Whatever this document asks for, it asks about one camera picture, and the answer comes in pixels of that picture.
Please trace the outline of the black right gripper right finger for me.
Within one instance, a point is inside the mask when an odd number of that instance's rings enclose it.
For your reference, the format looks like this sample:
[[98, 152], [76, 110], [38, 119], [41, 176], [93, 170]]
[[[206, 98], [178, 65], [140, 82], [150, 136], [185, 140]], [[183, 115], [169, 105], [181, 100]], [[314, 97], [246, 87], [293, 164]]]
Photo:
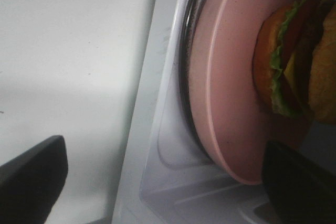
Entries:
[[282, 223], [335, 223], [335, 175], [299, 152], [267, 142], [261, 178]]

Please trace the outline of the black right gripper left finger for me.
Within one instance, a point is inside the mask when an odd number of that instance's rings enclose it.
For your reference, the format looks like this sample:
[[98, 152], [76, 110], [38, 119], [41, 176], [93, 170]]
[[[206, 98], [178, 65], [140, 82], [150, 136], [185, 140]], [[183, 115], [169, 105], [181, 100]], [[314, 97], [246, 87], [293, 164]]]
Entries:
[[1, 165], [1, 223], [45, 223], [68, 175], [65, 139], [54, 135]]

